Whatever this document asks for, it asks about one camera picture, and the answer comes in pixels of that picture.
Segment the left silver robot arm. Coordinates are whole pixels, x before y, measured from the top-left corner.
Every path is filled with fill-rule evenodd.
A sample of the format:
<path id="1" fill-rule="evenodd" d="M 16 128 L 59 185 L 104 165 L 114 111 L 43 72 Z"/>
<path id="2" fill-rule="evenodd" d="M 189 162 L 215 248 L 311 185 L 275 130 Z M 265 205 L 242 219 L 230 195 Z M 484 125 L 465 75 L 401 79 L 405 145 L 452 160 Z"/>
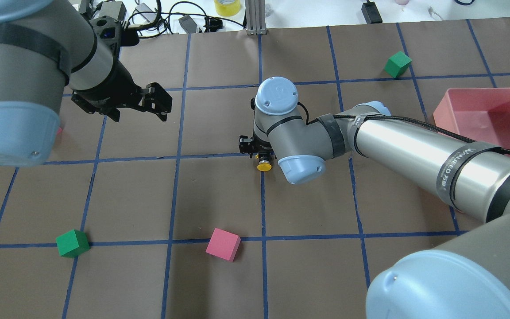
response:
<path id="1" fill-rule="evenodd" d="M 49 158 L 65 87 L 85 113 L 119 121 L 129 108 L 166 121 L 172 97 L 156 82 L 136 85 L 119 61 L 150 27 L 86 20 L 67 0 L 0 0 L 0 166 Z"/>

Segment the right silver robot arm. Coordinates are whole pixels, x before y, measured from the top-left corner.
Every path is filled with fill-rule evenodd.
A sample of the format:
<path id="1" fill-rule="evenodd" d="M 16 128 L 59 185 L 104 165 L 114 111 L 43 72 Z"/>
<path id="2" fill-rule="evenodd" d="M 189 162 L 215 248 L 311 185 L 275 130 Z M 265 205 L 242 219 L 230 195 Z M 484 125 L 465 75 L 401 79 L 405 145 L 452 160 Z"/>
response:
<path id="1" fill-rule="evenodd" d="M 260 170 L 275 160 L 286 182 L 304 184 L 350 155 L 363 198 L 395 204 L 404 192 L 390 183 L 401 179 L 480 223 L 371 279 L 367 319 L 510 319 L 510 150 L 397 117 L 380 101 L 312 121 L 283 77 L 265 79 L 250 107 L 253 132 L 238 144 Z"/>

